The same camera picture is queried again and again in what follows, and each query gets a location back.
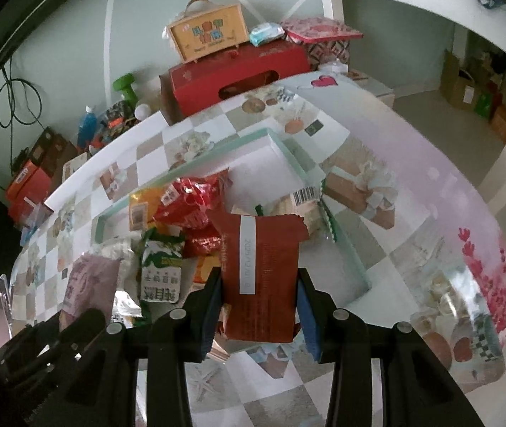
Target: wall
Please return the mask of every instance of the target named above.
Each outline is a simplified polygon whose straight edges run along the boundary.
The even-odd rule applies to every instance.
[[[120,99],[110,83],[133,72],[142,84],[177,64],[178,57],[162,39],[166,24],[189,0],[70,0],[50,16],[15,53],[14,74],[37,85],[43,101],[42,123],[68,138],[89,104],[102,112]],[[226,4],[239,0],[212,0]],[[322,14],[322,0],[241,0],[249,27],[259,19],[279,21],[298,6],[295,15]],[[0,87],[3,81],[0,75]],[[37,104],[31,101],[32,110]],[[7,102],[0,111],[4,122]],[[22,119],[30,115],[22,112]],[[39,125],[14,131],[14,154],[31,146]],[[9,131],[0,128],[0,184],[9,183]]]
[[[344,19],[364,37],[351,44],[351,65],[405,96],[438,88],[454,23],[392,0],[343,0]]]

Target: shiny red wrapper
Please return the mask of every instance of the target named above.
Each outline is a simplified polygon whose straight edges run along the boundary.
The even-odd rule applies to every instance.
[[[213,225],[204,229],[185,229],[186,243],[183,247],[183,258],[202,257],[221,249],[221,236]]]
[[[176,178],[166,188],[154,220],[186,229],[204,229],[209,225],[206,210],[223,206],[228,169],[205,178]]]

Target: blue bottle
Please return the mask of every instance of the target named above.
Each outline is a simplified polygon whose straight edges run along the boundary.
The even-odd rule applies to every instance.
[[[87,148],[89,143],[93,141],[97,130],[97,117],[93,114],[92,108],[87,106],[85,110],[87,113],[79,122],[79,133],[77,135],[77,147],[79,149]]]

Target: barcode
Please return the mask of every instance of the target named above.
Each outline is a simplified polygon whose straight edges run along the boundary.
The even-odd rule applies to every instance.
[[[142,202],[131,207],[131,230],[140,231],[146,229],[147,203]]]
[[[298,207],[305,202],[319,199],[319,191],[314,186],[307,186],[292,193],[294,206]]]
[[[168,186],[168,189],[164,193],[164,195],[160,198],[164,206],[170,205],[172,202],[174,202],[178,197],[180,196],[180,193],[176,191],[176,188],[174,188],[174,185],[171,184]]]

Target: metal screw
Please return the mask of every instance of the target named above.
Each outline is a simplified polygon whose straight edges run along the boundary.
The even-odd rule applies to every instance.
[[[344,310],[343,308],[337,308],[332,313],[332,316],[338,321],[345,321],[350,317],[350,312],[348,310]]]
[[[174,310],[170,312],[170,318],[172,319],[183,319],[186,317],[186,315],[186,310],[183,308],[174,308]]]
[[[401,321],[397,323],[397,330],[402,333],[410,333],[413,330],[413,326],[407,321]]]
[[[111,323],[107,326],[107,333],[113,335],[119,333],[123,330],[123,325],[121,323]]]

